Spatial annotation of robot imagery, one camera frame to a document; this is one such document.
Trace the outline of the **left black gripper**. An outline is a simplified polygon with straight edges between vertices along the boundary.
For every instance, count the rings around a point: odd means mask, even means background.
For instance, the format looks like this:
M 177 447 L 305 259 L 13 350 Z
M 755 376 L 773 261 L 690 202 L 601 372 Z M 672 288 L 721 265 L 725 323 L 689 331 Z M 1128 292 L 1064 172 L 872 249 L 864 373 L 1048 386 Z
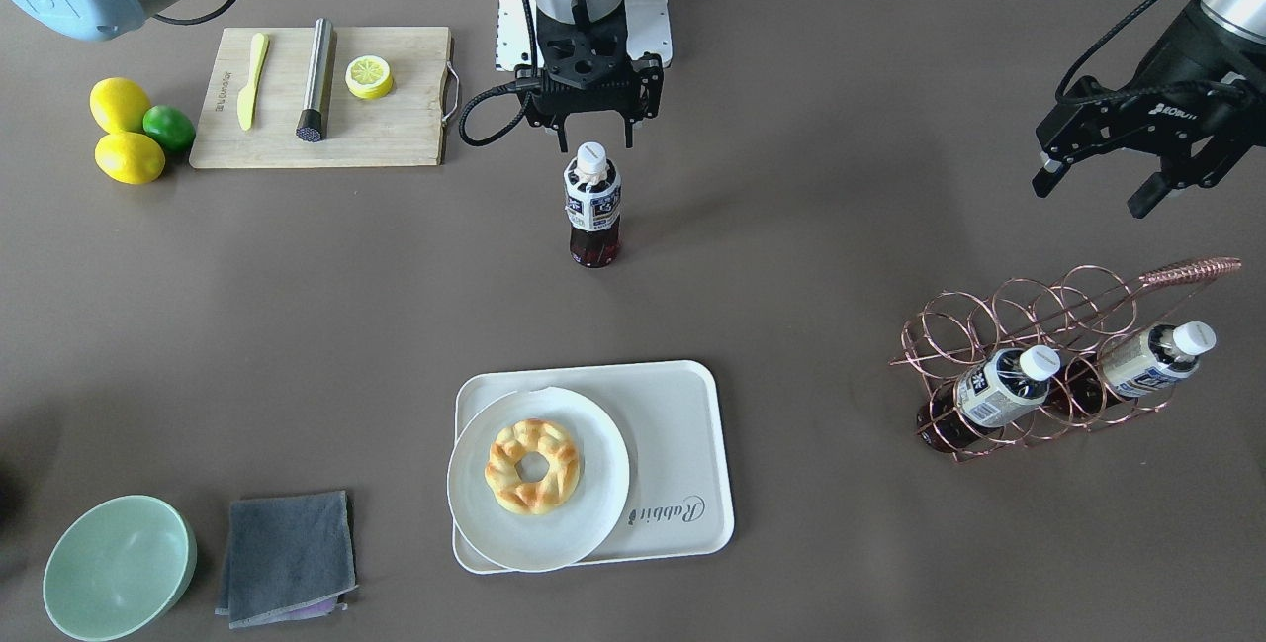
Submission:
M 1039 199 L 1093 156 L 1158 156 L 1157 172 L 1127 200 L 1131 217 L 1144 219 L 1175 190 L 1217 186 L 1263 146 L 1263 44 L 1218 25 L 1191 0 L 1131 84 L 1109 89 L 1090 75 L 1062 84 L 1036 134 L 1043 152 L 1032 186 Z

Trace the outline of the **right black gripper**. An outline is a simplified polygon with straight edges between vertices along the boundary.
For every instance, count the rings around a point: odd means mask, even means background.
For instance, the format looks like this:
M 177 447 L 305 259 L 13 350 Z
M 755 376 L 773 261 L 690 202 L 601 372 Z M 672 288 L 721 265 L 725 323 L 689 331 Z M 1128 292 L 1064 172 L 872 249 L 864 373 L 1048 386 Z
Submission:
M 543 68 L 538 86 L 520 98 L 525 120 L 552 129 L 558 149 L 568 152 L 568 116 L 618 111 L 624 146 L 632 149 L 636 122 L 660 115 L 662 60 L 652 52 L 628 54 L 624 8 L 582 28 L 537 10 L 534 29 Z

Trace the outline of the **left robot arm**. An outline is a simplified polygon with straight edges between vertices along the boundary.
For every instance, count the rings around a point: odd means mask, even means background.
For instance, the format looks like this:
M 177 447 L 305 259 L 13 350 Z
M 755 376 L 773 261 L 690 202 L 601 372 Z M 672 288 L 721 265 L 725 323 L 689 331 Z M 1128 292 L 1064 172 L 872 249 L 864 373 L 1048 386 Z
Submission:
M 1104 87 L 1071 66 L 1036 135 L 1039 198 L 1077 161 L 1114 149 L 1158 158 L 1128 200 L 1136 218 L 1175 190 L 1215 187 L 1265 142 L 1265 0 L 1190 0 L 1125 87 Z

